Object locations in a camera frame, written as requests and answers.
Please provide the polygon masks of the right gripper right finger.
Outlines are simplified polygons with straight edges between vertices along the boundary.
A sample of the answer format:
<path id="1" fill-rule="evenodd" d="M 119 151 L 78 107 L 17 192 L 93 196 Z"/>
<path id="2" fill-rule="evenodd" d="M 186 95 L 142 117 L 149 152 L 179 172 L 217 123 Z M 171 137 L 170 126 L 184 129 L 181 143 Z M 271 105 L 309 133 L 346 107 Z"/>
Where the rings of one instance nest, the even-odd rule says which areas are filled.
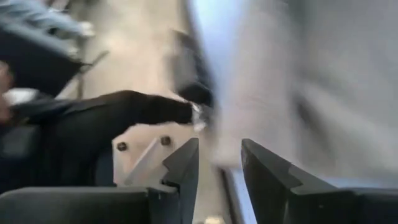
<path id="1" fill-rule="evenodd" d="M 340 190 L 251 139 L 241 142 L 244 180 L 258 223 L 355 223 L 354 193 Z"/>

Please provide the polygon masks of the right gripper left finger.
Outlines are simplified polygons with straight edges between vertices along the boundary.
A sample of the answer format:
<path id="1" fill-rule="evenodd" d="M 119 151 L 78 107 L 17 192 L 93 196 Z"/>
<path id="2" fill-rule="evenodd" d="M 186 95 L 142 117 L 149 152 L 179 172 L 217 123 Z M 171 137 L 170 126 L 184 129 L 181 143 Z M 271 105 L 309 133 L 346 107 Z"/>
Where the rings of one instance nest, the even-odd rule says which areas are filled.
<path id="1" fill-rule="evenodd" d="M 149 189 L 152 224 L 192 224 L 198 188 L 199 140 L 191 138 L 162 161 L 167 172 L 160 179 L 171 191 Z"/>

